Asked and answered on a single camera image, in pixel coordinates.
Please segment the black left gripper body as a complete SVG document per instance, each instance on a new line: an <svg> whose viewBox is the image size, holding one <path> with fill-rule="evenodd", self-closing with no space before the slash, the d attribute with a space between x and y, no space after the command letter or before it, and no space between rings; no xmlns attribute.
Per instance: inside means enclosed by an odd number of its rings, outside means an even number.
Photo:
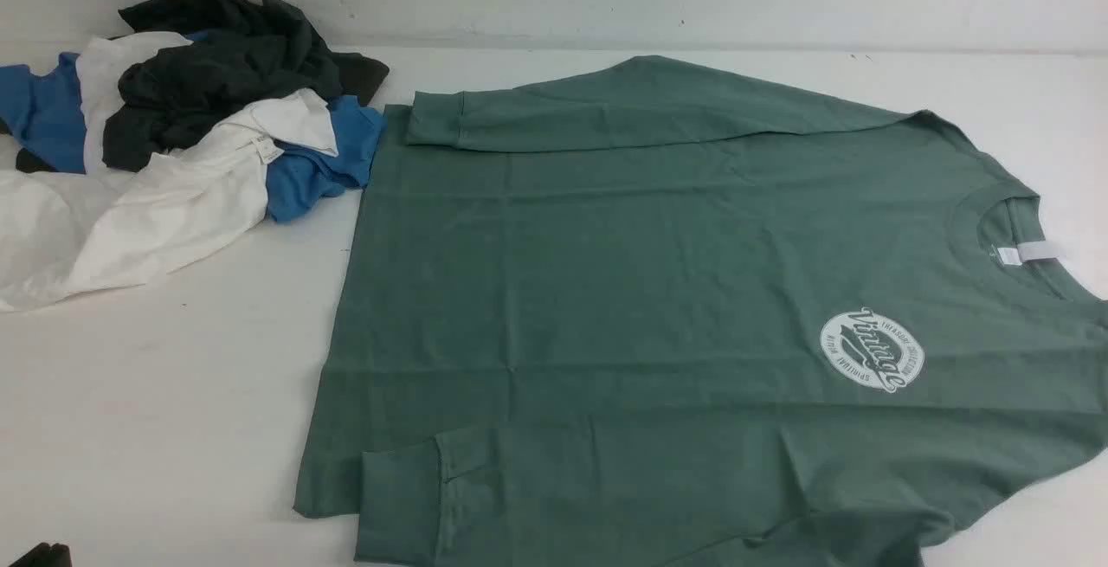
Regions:
<svg viewBox="0 0 1108 567"><path fill-rule="evenodd" d="M10 567L71 567L72 557L66 544L39 543L25 551Z"/></svg>

